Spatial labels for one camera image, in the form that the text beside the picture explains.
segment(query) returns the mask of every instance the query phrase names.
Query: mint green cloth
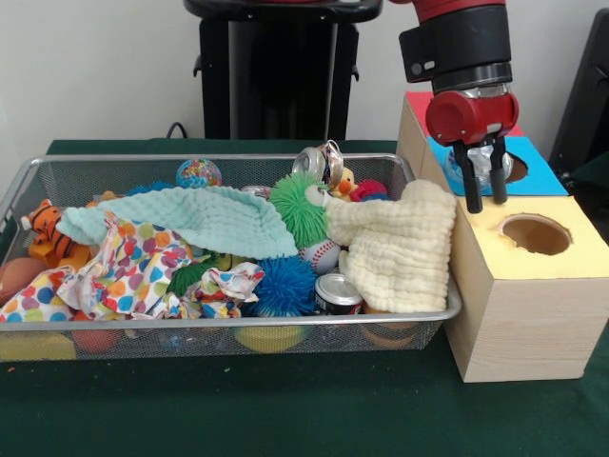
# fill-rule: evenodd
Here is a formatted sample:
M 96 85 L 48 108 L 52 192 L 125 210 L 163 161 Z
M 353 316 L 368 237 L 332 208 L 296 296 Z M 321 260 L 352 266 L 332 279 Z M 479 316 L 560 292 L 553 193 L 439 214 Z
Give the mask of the mint green cloth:
M 164 189 L 68 208 L 57 229 L 84 245 L 106 237 L 106 211 L 172 229 L 189 244 L 253 259 L 298 254 L 281 215 L 266 200 L 233 188 Z

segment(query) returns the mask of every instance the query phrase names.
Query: toy fruit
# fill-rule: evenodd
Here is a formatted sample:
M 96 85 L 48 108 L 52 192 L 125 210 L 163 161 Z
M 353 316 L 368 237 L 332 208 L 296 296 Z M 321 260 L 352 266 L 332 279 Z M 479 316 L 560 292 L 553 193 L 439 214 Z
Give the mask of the toy fruit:
M 89 321 L 90 319 L 83 311 L 78 311 L 73 320 Z M 122 335 L 123 332 L 120 330 L 74 330 L 72 340 L 84 352 L 103 354 L 114 348 Z
M 0 307 L 45 269 L 44 263 L 29 257 L 19 257 L 4 264 L 0 268 Z

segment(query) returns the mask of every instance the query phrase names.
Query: black cable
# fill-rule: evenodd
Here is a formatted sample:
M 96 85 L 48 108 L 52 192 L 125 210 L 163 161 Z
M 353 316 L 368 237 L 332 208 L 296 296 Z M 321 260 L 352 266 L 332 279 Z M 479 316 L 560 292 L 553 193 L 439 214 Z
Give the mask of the black cable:
M 183 138 L 188 138 L 187 130 L 184 128 L 184 126 L 180 122 L 174 122 L 173 124 L 171 124 L 171 127 L 169 128 L 169 131 L 167 132 L 166 138 L 171 138 L 171 135 L 173 135 L 173 131 L 176 130 L 176 128 L 180 129 L 180 132 L 182 133 Z

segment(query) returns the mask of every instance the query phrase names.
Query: black stand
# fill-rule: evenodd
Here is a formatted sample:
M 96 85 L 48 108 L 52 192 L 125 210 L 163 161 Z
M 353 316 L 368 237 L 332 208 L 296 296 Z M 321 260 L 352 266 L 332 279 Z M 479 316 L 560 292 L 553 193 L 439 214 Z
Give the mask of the black stand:
M 206 138 L 344 139 L 356 68 L 356 22 L 381 0 L 268 4 L 185 0 L 203 20 Z

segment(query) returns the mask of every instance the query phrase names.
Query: blue spiky ball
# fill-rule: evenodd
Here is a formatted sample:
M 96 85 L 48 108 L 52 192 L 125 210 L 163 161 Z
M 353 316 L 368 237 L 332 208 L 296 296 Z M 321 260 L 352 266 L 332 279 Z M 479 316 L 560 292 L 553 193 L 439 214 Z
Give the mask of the blue spiky ball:
M 258 302 L 244 305 L 244 315 L 294 317 L 313 312 L 316 276 L 310 262 L 294 256 L 266 259 L 258 265 L 265 278 L 254 290 Z

